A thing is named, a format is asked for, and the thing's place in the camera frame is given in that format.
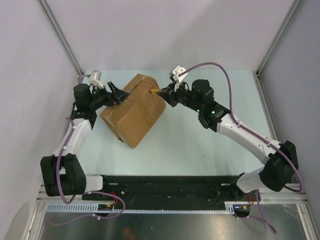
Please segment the yellow utility knife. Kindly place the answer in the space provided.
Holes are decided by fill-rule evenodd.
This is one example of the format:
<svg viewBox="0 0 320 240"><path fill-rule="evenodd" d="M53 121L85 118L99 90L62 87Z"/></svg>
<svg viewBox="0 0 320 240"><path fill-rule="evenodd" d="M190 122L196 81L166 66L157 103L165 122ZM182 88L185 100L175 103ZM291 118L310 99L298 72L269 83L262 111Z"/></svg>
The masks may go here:
<svg viewBox="0 0 320 240"><path fill-rule="evenodd" d="M157 94L158 92L160 92L161 90L160 89L151 89L150 90L150 93L151 94Z"/></svg>

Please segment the brown cardboard express box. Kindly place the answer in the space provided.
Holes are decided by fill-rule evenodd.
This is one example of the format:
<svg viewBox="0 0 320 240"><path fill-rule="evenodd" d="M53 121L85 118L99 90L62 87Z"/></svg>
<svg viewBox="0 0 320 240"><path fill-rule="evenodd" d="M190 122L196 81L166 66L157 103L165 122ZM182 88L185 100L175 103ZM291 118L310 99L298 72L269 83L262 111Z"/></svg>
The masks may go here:
<svg viewBox="0 0 320 240"><path fill-rule="evenodd" d="M151 76L137 74L125 87L129 96L120 104L106 107L100 117L123 143L136 148L166 109L165 101L151 90L159 85Z"/></svg>

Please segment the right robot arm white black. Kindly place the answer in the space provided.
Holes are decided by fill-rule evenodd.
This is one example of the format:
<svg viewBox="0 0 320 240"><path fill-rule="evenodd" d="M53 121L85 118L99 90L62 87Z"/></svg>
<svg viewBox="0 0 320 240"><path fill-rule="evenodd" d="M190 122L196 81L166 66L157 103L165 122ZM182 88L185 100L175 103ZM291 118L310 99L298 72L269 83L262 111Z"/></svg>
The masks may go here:
<svg viewBox="0 0 320 240"><path fill-rule="evenodd" d="M197 79L188 89L186 83L175 88L175 83L154 90L170 106L181 104L198 113L198 120L205 129L235 141L252 153L264 166L249 173L242 173L231 184L231 196L242 201L249 192L266 187L280 192L299 168L296 146L258 134L231 115L231 111L215 101L209 81Z"/></svg>

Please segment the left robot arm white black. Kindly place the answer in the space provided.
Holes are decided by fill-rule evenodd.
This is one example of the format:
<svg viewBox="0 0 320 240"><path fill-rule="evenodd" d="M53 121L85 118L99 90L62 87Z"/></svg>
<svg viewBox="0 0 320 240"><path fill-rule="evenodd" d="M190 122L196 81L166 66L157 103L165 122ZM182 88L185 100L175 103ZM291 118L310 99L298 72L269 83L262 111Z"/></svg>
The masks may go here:
<svg viewBox="0 0 320 240"><path fill-rule="evenodd" d="M73 197L91 191L100 200L110 196L111 188L103 183L103 177L86 175L78 160L85 140L96 123L96 111L103 106L120 105L130 95L112 82L107 85L110 91L98 83L80 83L73 88L74 103L67 118L67 132L55 152L40 161L44 188L49 197Z"/></svg>

